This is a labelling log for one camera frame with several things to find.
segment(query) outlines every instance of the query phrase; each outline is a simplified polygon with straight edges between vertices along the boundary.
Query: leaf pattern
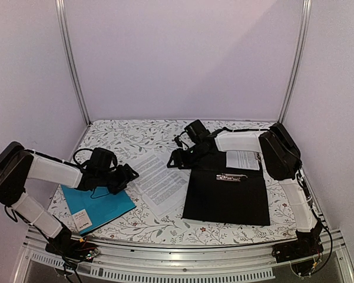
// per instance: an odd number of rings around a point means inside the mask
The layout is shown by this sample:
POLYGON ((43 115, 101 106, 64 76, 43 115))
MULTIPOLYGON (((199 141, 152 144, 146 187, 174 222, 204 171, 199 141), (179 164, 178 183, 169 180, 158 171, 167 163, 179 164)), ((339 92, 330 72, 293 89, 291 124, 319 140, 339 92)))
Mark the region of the leaf pattern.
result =
MULTIPOLYGON (((191 121, 181 120, 100 120, 93 122, 80 148, 103 147, 112 150, 118 162, 126 163, 153 150, 170 154, 176 145, 173 138, 191 121)), ((230 129, 267 128, 270 123, 240 121, 204 121, 213 131, 222 127, 230 129)), ((79 152, 77 161, 89 158, 90 152, 79 152)), ((269 242, 295 237, 295 218, 284 190, 279 183, 264 172, 270 209, 270 226, 246 226, 224 223, 186 223, 182 220, 183 207, 157 219, 143 202, 133 184, 126 192, 136 208, 94 231, 91 236, 133 242, 164 243, 172 245, 238 245, 269 242)), ((64 195, 59 187, 48 209, 60 221, 77 233, 64 195)))

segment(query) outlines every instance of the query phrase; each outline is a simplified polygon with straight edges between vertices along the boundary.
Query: paper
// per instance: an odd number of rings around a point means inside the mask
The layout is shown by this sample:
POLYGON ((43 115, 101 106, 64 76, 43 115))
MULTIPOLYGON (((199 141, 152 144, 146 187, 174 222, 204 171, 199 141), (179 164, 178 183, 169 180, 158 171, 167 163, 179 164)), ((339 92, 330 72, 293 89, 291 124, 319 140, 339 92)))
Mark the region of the paper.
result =
POLYGON ((92 222, 90 221, 88 213, 85 209, 73 214, 72 217, 79 232, 92 226, 92 222))
POLYGON ((133 182, 156 216, 162 218, 184 203, 188 185, 185 174, 167 168, 166 162, 154 152, 141 156, 136 162, 132 162, 131 167, 140 177, 133 182))
POLYGON ((229 151, 226 153, 226 167, 259 170, 255 152, 229 151))

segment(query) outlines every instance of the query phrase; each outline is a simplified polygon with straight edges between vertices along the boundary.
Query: vertical aluminum profile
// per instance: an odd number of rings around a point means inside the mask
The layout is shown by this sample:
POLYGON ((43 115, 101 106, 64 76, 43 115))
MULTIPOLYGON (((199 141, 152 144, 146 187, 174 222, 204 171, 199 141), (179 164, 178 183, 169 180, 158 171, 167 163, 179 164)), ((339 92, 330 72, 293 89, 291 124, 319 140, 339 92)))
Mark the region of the vertical aluminum profile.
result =
POLYGON ((283 123, 285 120, 285 117, 287 115, 287 111, 289 108, 289 104, 290 104, 290 101, 292 98, 293 90, 295 88, 296 79, 297 79, 297 75, 299 72, 299 67, 300 67, 301 58, 302 58, 302 54, 303 54, 303 49, 304 49, 305 42, 306 42, 306 35, 307 35, 307 28, 309 26, 311 7, 312 7, 312 0, 304 0, 303 8, 302 8, 300 31, 299 31, 299 36, 297 39, 295 60, 292 65, 292 70, 290 73, 289 82, 287 85, 287 90, 286 90, 286 94, 284 97, 282 110, 280 111, 280 115, 279 115, 279 119, 278 119, 278 121, 280 123, 283 123))
POLYGON ((68 68, 70 69, 72 84, 74 86, 78 106, 80 108, 81 115, 84 119, 84 122, 86 123, 86 125, 89 125, 91 123, 91 120, 89 118, 87 105, 85 103, 85 99, 81 91, 81 85, 78 79, 75 60, 72 53, 70 34, 68 32, 68 25, 67 25, 67 16, 65 14, 64 0, 56 0, 56 6, 57 6, 60 33, 61 33, 62 42, 64 46, 65 56, 67 58, 68 68))

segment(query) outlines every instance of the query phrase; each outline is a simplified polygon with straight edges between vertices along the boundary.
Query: blue folder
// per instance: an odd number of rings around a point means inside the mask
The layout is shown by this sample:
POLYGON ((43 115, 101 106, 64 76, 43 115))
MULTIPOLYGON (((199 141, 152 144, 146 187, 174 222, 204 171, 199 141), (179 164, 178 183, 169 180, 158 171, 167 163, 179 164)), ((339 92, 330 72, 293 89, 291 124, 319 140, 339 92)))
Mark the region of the blue folder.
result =
POLYGON ((83 192, 63 185, 61 189, 71 214, 73 215, 85 209, 92 222, 91 226, 79 232, 81 236, 98 229, 136 207, 124 190, 113 195, 112 193, 108 194, 106 187, 97 187, 93 196, 96 199, 92 199, 92 191, 83 192))

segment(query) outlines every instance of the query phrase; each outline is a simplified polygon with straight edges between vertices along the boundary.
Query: white wall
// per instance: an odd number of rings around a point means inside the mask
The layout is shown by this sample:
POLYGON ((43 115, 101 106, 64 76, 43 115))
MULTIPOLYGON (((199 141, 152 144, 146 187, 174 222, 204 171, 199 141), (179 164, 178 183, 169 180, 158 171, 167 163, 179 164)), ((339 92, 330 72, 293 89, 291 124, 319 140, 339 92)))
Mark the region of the white wall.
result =
POLYGON ((277 120, 302 3, 66 1, 91 118, 277 120))
MULTIPOLYGON (((17 140, 68 158, 83 131, 55 1, 0 0, 0 152, 17 140)), ((43 182, 27 186, 44 205, 54 188, 43 182)), ((0 204, 0 283, 9 282, 26 231, 0 204)))
POLYGON ((354 1, 313 1, 286 127, 354 263, 354 1))

